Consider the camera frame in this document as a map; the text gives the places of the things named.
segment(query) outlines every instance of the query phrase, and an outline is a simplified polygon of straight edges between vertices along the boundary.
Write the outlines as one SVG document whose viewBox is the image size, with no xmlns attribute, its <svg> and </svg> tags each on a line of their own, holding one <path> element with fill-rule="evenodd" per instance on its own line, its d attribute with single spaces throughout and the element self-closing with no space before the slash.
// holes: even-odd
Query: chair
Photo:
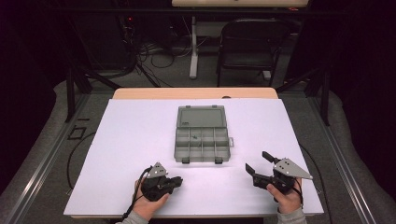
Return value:
<svg viewBox="0 0 396 224">
<path fill-rule="evenodd" d="M 222 68 L 269 71 L 272 86 L 281 46 L 289 35 L 289 25 L 279 20 L 238 19 L 227 23 L 220 38 L 218 87 Z"/>
</svg>

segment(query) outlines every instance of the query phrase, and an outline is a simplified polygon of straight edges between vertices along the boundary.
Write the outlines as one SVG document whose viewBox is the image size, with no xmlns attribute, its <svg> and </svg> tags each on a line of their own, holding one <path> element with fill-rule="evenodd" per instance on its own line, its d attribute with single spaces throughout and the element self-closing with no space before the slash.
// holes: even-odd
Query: hand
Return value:
<svg viewBox="0 0 396 224">
<path fill-rule="evenodd" d="M 302 180 L 301 178 L 296 178 L 294 183 L 294 187 L 302 192 L 301 190 Z M 301 198 L 300 195 L 293 189 L 291 189 L 286 194 L 280 192 L 277 188 L 272 184 L 267 185 L 267 190 L 270 192 L 274 198 L 279 202 L 279 212 L 283 214 L 292 213 L 295 210 L 301 207 Z"/>
<path fill-rule="evenodd" d="M 144 218 L 145 220 L 149 221 L 153 216 L 155 211 L 157 211 L 159 208 L 161 208 L 166 201 L 169 198 L 169 193 L 164 194 L 160 200 L 157 202 L 151 202 L 149 199 L 147 199 L 145 196 L 143 196 L 142 190 L 140 189 L 141 185 L 145 179 L 142 180 L 142 183 L 139 186 L 139 189 L 137 191 L 136 195 L 136 203 L 134 204 L 134 208 L 132 209 L 135 211 L 139 216 Z M 137 180 L 134 182 L 134 187 L 136 188 L 137 185 Z"/>
</svg>

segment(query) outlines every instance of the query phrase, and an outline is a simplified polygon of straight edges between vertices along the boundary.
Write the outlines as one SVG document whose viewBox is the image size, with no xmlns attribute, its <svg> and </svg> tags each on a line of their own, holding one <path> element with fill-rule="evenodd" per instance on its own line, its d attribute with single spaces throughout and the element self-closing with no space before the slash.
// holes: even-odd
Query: gray sleeve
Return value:
<svg viewBox="0 0 396 224">
<path fill-rule="evenodd" d="M 288 214 L 277 213 L 277 224 L 306 224 L 303 209 L 299 208 Z"/>
<path fill-rule="evenodd" d="M 127 218 L 122 222 L 117 222 L 116 224 L 148 224 L 149 222 L 139 216 L 136 212 L 132 211 Z"/>
</svg>

